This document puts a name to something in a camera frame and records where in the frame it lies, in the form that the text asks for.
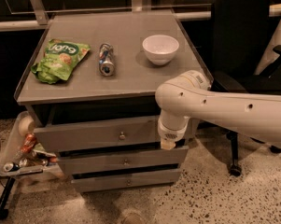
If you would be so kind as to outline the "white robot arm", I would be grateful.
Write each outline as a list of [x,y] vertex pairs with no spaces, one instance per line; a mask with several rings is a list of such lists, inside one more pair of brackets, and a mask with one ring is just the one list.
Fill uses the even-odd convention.
[[161,109],[158,133],[176,142],[190,119],[269,142],[281,148],[281,95],[210,91],[204,74],[189,70],[162,83],[155,92]]

